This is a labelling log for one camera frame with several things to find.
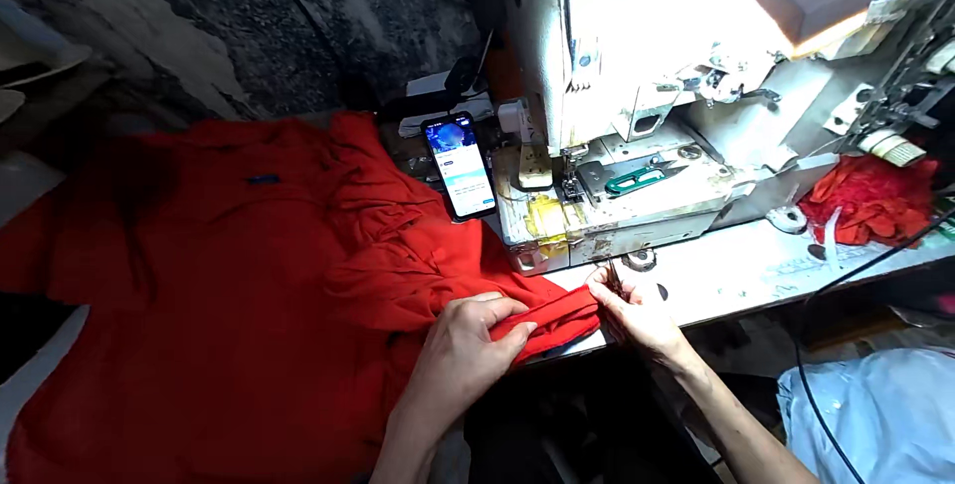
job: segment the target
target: sewing machine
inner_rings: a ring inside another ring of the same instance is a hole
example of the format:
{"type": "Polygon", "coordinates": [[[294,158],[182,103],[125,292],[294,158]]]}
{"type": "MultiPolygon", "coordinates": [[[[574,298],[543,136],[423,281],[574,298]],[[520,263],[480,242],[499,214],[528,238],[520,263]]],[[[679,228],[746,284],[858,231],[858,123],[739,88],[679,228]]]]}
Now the sewing machine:
{"type": "MultiPolygon", "coordinates": [[[[873,17],[871,0],[504,1],[526,116],[521,146],[492,169],[504,242],[528,276],[791,207],[871,134],[860,115],[895,57],[852,58],[905,13],[873,17]]],[[[906,165],[921,150],[898,133],[906,165]]]]}

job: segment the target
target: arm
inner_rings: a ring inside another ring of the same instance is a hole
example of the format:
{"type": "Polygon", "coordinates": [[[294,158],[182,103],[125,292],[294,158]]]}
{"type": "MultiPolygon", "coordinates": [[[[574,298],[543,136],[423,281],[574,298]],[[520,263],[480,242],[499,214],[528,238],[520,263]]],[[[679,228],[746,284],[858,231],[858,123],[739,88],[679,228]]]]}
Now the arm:
{"type": "Polygon", "coordinates": [[[441,436],[511,367],[537,325],[520,323],[496,343],[488,328],[526,311],[526,305],[496,292],[447,304],[388,417],[371,484],[427,481],[441,436]]]}
{"type": "Polygon", "coordinates": [[[606,268],[587,280],[590,293],[651,359],[669,370],[700,408],[717,448],[741,484],[818,483],[805,465],[759,424],[703,361],[666,311],[656,289],[624,284],[624,301],[604,285],[606,268]]]}

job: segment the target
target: smartphone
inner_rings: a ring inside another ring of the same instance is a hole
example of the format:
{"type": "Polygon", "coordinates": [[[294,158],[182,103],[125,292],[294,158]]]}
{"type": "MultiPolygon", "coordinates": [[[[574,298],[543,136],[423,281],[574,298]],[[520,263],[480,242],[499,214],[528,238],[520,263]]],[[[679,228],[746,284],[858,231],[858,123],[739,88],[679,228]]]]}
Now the smartphone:
{"type": "Polygon", "coordinates": [[[441,180],[451,197],[455,221],[494,213],[497,204],[469,113],[456,113],[421,125],[441,180]]]}

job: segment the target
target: red garment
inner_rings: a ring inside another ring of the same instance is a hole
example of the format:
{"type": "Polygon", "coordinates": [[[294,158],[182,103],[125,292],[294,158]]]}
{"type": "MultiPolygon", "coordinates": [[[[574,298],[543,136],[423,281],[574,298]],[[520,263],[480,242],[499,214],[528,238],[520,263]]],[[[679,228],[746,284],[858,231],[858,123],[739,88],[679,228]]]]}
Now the red garment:
{"type": "Polygon", "coordinates": [[[869,239],[898,245],[928,225],[932,212],[932,175],[938,162],[924,159],[900,169],[875,156],[842,156],[839,164],[799,202],[816,239],[837,207],[836,241],[863,245],[869,239]]]}
{"type": "Polygon", "coordinates": [[[523,301],[530,352],[598,322],[589,295],[512,273],[482,222],[450,222],[355,113],[116,140],[0,251],[0,289],[92,305],[17,417],[13,484],[346,481],[448,300],[523,301]]]}

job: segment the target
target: phone screen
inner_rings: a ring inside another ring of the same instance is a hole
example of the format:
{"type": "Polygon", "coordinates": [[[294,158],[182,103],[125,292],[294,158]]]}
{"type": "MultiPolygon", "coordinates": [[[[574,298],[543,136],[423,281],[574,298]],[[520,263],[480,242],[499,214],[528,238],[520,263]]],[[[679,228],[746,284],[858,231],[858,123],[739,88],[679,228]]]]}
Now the phone screen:
{"type": "Polygon", "coordinates": [[[495,209],[491,181],[484,170],[471,118],[454,115],[425,127],[435,164],[459,218],[495,209]]]}

